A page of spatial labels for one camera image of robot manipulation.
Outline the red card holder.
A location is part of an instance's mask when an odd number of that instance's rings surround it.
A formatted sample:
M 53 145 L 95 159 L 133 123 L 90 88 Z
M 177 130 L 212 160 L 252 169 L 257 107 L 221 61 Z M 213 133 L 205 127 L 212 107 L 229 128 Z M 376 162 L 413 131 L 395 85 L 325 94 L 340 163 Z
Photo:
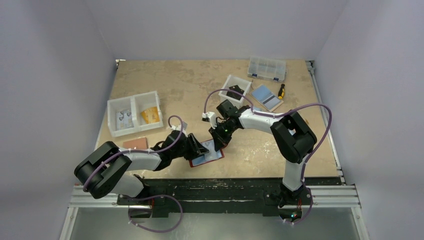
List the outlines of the red card holder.
M 216 161 L 225 157 L 222 150 L 215 151 L 215 144 L 213 139 L 203 141 L 201 144 L 203 147 L 209 150 L 209 152 L 193 160 L 190 160 L 189 165 L 191 168 L 198 167 L 207 163 L 211 163 L 213 161 Z

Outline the black card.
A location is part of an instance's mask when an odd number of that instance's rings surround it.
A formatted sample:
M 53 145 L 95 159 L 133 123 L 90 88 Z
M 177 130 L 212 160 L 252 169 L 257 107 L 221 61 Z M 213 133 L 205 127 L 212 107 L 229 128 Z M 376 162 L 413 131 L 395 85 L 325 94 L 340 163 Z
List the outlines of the black card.
M 237 92 L 237 93 L 240 93 L 241 95 L 243 95 L 244 94 L 244 90 L 243 89 L 241 89 L 238 85 L 233 85 L 233 86 L 230 86 L 229 87 L 229 89 L 230 90 L 232 90 L 232 91 L 235 91 L 235 92 Z

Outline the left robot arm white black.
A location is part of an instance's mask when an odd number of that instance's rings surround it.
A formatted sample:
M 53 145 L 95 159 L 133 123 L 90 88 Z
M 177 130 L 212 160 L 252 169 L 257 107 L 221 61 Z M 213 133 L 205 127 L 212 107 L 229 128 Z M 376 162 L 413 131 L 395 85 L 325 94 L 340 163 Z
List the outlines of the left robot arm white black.
M 140 176 L 127 172 L 157 172 L 170 166 L 174 159 L 191 161 L 209 152 L 192 133 L 179 130 L 173 130 L 165 140 L 148 149 L 119 148 L 107 141 L 77 165 L 74 175 L 94 199 L 114 193 L 129 196 L 142 205 L 149 199 L 147 186 Z

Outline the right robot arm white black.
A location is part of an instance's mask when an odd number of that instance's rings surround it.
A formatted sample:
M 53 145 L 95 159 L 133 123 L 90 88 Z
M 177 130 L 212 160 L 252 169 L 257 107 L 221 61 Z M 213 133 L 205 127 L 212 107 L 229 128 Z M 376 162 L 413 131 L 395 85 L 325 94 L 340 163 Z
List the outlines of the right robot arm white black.
M 279 207 L 297 205 L 304 190 L 305 164 L 313 153 L 317 137 L 297 111 L 282 116 L 254 111 L 249 105 L 234 106 L 229 100 L 220 103 L 219 114 L 202 113 L 202 120 L 210 123 L 208 130 L 215 150 L 228 146 L 238 129 L 251 129 L 271 134 L 282 157 L 286 160 L 280 193 L 276 195 Z

